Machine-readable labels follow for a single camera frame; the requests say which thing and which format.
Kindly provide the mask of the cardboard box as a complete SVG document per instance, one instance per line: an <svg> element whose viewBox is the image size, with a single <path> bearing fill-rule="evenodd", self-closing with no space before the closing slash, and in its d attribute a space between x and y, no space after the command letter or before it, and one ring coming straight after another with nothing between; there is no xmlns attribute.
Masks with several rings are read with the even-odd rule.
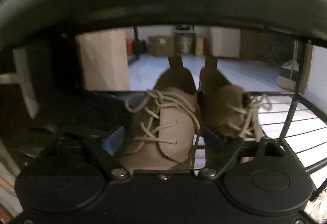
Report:
<svg viewBox="0 0 327 224"><path fill-rule="evenodd" d="M147 38L147 54L151 56L170 57L175 54L173 36L155 36Z"/></svg>

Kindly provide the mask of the brown paper bag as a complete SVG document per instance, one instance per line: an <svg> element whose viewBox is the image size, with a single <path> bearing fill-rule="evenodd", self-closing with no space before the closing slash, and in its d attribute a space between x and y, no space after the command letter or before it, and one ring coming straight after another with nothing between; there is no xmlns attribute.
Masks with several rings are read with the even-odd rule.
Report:
<svg viewBox="0 0 327 224"><path fill-rule="evenodd" d="M90 91L130 90L124 29L102 30L76 37L85 88Z"/></svg>

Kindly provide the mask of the tan suede lace-up shoe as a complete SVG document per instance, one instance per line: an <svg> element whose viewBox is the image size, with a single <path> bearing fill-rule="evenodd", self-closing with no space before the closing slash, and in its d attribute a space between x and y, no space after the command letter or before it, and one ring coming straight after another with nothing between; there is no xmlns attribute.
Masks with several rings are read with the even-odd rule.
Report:
<svg viewBox="0 0 327 224"><path fill-rule="evenodd" d="M125 100L132 122L115 156L131 173L192 167L193 138L201 130L197 88L182 58L168 62L153 89Z"/></svg>

